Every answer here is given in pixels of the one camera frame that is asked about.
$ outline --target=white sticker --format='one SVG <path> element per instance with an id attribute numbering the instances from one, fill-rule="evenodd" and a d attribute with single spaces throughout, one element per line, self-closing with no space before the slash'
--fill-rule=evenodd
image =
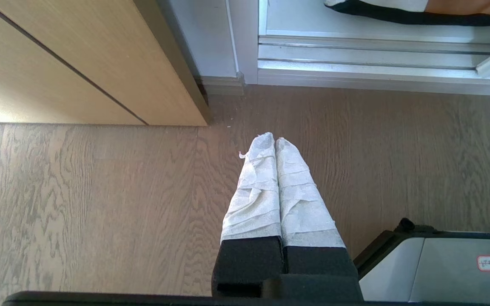
<path id="1" fill-rule="evenodd" d="M 490 255 L 478 256 L 478 268 L 481 271 L 490 271 Z"/>

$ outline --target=paper wrap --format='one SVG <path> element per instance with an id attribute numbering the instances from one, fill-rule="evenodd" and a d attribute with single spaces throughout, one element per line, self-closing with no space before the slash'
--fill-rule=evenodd
<path id="1" fill-rule="evenodd" d="M 309 167 L 284 138 L 276 142 L 276 162 L 283 245 L 345 248 Z"/>
<path id="2" fill-rule="evenodd" d="M 281 236 L 276 153 L 271 133 L 251 143 L 237 190 L 222 222 L 220 242 L 227 239 Z"/>

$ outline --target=tissue paper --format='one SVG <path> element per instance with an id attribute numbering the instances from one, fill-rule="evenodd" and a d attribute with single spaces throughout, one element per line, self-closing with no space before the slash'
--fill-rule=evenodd
<path id="1" fill-rule="evenodd" d="M 237 190 L 222 222 L 220 242 L 227 239 L 281 236 L 275 141 L 271 133 L 251 143 Z"/>
<path id="2" fill-rule="evenodd" d="M 276 142 L 276 164 L 284 246 L 345 248 L 309 167 L 284 138 Z"/>

